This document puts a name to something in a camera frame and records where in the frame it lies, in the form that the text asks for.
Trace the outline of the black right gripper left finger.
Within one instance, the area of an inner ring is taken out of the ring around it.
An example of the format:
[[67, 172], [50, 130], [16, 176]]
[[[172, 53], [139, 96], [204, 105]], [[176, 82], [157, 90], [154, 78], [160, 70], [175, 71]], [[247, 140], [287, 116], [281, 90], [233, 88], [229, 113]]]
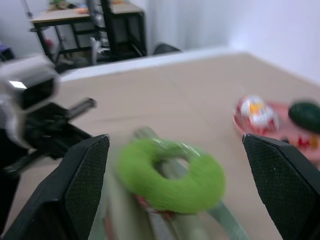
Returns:
[[100, 203], [107, 134], [72, 146], [35, 189], [1, 240], [88, 240]]

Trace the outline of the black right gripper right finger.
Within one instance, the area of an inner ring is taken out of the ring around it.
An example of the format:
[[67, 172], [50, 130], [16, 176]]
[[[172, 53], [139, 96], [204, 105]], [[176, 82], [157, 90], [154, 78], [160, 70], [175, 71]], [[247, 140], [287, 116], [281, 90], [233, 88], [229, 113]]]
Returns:
[[292, 144], [244, 134], [258, 195], [283, 240], [320, 240], [320, 171]]

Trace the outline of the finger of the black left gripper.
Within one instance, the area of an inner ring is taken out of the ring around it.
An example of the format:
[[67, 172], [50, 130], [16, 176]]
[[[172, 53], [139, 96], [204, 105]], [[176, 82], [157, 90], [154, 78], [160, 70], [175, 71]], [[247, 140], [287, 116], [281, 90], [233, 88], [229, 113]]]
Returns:
[[66, 116], [68, 118], [78, 118], [96, 107], [97, 107], [97, 101], [94, 100], [93, 98], [88, 97], [85, 100], [81, 101], [80, 103], [71, 107], [67, 111]]
[[34, 149], [29, 151], [20, 147], [2, 148], [2, 171], [8, 176], [19, 176], [32, 164], [46, 157], [54, 160], [62, 158], [64, 150], [61, 149]]

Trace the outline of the green plush ring keychain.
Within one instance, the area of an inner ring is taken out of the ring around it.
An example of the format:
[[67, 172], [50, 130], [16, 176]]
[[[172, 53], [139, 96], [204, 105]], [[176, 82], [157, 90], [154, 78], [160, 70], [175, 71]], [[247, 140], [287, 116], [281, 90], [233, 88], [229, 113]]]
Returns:
[[[175, 158], [188, 162], [186, 173], [175, 179], [161, 175], [156, 165]], [[212, 155], [163, 138], [140, 138], [124, 145], [116, 171], [132, 194], [158, 211], [202, 212], [217, 204], [226, 190], [224, 169]]]

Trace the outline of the red yellow wrapped candies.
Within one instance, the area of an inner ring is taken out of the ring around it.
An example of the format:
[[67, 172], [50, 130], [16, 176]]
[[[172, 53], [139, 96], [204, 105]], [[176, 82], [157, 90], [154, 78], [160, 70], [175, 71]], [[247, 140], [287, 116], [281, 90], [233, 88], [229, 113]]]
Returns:
[[317, 135], [298, 136], [289, 138], [288, 142], [299, 150], [316, 150], [320, 146], [320, 140]]

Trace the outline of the dark green avocado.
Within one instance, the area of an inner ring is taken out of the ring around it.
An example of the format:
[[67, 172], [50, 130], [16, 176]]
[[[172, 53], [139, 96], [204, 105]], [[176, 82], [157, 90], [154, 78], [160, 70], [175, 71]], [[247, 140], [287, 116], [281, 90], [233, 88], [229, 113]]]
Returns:
[[296, 126], [320, 135], [320, 104], [296, 101], [289, 107], [288, 117]]

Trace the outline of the pink tray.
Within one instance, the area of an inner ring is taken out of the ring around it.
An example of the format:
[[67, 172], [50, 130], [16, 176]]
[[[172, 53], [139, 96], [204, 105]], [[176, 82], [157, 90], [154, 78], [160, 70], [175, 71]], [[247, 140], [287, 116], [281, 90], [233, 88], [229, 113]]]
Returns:
[[268, 131], [262, 136], [284, 140], [288, 139], [290, 143], [297, 144], [299, 139], [304, 142], [317, 138], [317, 148], [315, 147], [300, 147], [299, 151], [318, 169], [320, 170], [320, 134], [316, 134], [305, 129], [299, 128], [288, 117], [289, 105], [286, 103], [267, 101], [279, 119], [279, 129]]

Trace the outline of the red white snack packet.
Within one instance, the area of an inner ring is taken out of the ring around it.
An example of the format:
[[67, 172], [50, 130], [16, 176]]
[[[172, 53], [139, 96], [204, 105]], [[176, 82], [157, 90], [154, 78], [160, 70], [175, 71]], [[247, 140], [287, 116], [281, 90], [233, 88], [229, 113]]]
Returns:
[[246, 95], [235, 105], [233, 116], [245, 129], [256, 134], [276, 131], [279, 118], [274, 109], [257, 95]]

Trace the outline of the black office chair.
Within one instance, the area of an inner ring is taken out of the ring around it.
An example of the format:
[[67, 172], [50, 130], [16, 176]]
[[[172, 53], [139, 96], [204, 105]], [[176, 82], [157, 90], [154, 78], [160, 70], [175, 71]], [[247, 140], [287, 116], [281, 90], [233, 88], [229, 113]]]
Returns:
[[153, 55], [162, 55], [162, 54], [169, 54], [169, 53], [176, 53], [176, 52], [181, 53], [182, 51], [179, 48], [176, 48], [172, 45], [169, 45], [166, 43], [160, 43], [155, 47], [152, 54]]

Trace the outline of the wooden desk black frame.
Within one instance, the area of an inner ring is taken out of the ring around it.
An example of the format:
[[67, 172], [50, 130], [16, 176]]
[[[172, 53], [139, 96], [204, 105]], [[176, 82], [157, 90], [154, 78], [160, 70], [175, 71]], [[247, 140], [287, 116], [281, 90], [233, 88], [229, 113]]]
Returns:
[[[61, 55], [66, 56], [83, 51], [91, 51], [93, 63], [99, 61], [99, 56], [114, 62], [110, 58], [110, 44], [100, 0], [86, 0], [85, 7], [46, 11], [33, 18], [31, 23], [44, 54], [54, 63], [58, 61]], [[64, 25], [71, 28], [75, 48], [66, 49], [63, 44], [58, 27]], [[50, 50], [43, 34], [43, 31], [50, 27], [55, 29], [58, 37], [55, 51]]]

